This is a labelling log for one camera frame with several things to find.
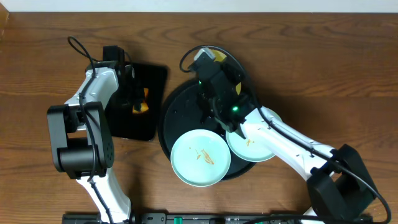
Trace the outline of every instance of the white wall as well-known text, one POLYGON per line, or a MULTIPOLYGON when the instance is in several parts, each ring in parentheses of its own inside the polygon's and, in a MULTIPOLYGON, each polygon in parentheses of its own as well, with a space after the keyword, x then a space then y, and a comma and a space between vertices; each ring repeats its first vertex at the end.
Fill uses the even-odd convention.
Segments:
POLYGON ((398 12, 398 0, 0 0, 10 12, 398 12))

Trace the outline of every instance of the black tray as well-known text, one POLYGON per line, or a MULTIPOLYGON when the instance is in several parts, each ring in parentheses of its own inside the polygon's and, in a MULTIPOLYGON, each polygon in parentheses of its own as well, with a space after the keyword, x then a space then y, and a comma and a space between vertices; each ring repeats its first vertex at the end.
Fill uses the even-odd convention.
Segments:
MULTIPOLYGON (((170 160, 170 153, 176 140, 184 133, 195 129, 206 129, 225 140, 225 131, 214 118, 202 117, 196 100, 198 80, 189 80, 175 89, 163 104, 160 114, 158 135, 164 154, 170 160)), ((247 172, 255 162, 245 161, 231 151, 231 165, 222 180, 230 180, 247 172)))
POLYGON ((112 136, 150 141, 156 134, 156 124, 167 79, 167 68, 143 63, 133 63, 132 66, 136 79, 140 81, 142 87, 149 90, 145 99, 149 107, 148 111, 142 114, 133 114, 132 105, 119 105, 119 90, 117 90, 109 99, 105 116, 112 136))

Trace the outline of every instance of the small plate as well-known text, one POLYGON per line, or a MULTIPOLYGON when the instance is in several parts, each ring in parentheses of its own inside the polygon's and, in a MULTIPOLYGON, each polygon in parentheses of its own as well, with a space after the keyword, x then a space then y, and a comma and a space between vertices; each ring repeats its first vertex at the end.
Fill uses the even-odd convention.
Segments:
POLYGON ((182 181, 206 187, 225 176, 231 163, 231 153, 218 134, 196 129, 177 139, 170 160, 174 172, 182 181))
MULTIPOLYGON (((278 114, 270 109, 268 110, 276 119, 282 121, 278 114)), ((226 141, 231 151, 246 161, 262 162, 275 156, 274 153, 261 146, 261 144, 256 144, 256 139, 243 139, 236 133, 226 132, 226 141)))

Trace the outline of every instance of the round black tray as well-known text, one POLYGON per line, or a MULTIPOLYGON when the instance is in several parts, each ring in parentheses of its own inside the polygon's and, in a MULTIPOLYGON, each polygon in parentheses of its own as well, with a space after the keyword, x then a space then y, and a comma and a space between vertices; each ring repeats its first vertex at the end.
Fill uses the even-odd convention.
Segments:
MULTIPOLYGON (((195 129, 206 129, 225 140, 225 131, 214 118, 202 117, 197 101, 198 80, 189 80, 175 89, 163 104, 160 113, 158 135, 164 154, 170 153, 176 140, 184 133, 195 129)), ((222 180, 230 180, 247 172, 255 162, 245 161, 231 151, 231 165, 222 180)))

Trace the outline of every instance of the yellow object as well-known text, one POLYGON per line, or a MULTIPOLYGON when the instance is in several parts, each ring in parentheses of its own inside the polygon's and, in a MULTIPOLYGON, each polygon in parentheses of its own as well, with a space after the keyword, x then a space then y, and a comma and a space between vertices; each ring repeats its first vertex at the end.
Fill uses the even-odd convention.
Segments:
POLYGON ((216 55, 216 59, 215 62, 222 62, 224 59, 226 59, 226 55, 221 53, 218 50, 211 50, 213 52, 213 54, 216 55))
MULTIPOLYGON (((216 59, 214 60, 215 62, 222 62, 223 60, 226 59, 226 55, 223 54, 222 52, 220 52, 218 50, 211 50, 211 51, 213 52, 213 54, 216 55, 216 59)), ((236 89, 236 93, 238 95, 241 94, 242 84, 241 83, 237 84, 235 89, 236 89)))
MULTIPOLYGON (((147 88, 144 88, 145 99, 148 97, 148 92, 149 92, 149 90, 147 88)), ((133 114, 141 114, 141 113, 143 113, 143 112, 145 112, 147 110, 149 110, 149 107, 148 107, 148 104, 145 101, 141 103, 141 110, 140 111, 136 110, 134 108, 134 106, 132 107, 132 113, 133 114)))
POLYGON ((136 110, 134 107, 132 107, 132 113, 133 114, 140 114, 143 113, 145 111, 149 110, 148 104, 143 102, 141 103, 141 111, 136 110))

